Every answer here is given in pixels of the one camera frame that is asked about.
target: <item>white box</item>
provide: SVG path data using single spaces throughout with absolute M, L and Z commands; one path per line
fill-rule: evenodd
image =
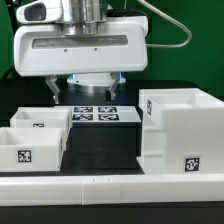
M 59 171 L 60 128 L 0 128 L 0 172 Z
M 224 173 L 222 101 L 199 89 L 141 90 L 139 106 L 145 173 Z
M 63 151 L 72 127 L 72 114 L 69 108 L 18 108 L 10 120 L 12 128 L 63 128 Z

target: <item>black tube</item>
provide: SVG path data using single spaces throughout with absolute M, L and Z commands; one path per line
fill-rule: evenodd
M 2 80 L 6 80 L 11 72 L 15 71 L 15 66 L 10 67 L 2 76 Z

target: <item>white tray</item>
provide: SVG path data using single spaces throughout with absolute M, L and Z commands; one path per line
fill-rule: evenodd
M 58 171 L 62 129 L 0 128 L 0 172 Z

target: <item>green wall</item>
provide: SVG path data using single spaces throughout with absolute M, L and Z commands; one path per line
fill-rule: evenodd
M 114 8 L 122 8 L 124 0 L 108 0 Z M 192 42 L 181 49 L 149 49 L 149 66 L 143 72 L 129 73 L 132 80 L 186 80 L 208 92 L 224 96 L 224 1 L 223 0 L 148 0 L 170 16 L 183 22 L 193 34 Z M 147 42 L 178 43 L 185 34 L 159 16 L 128 0 L 128 8 L 149 14 L 152 33 Z M 0 76 L 13 64 L 12 32 L 4 1 L 0 1 Z

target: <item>white robotic housing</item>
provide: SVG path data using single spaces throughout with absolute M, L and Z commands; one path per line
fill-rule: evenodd
M 50 2 L 36 1 L 17 11 L 17 19 L 29 25 L 15 35 L 20 75 L 142 71 L 147 66 L 145 16 L 107 18 L 103 0 Z

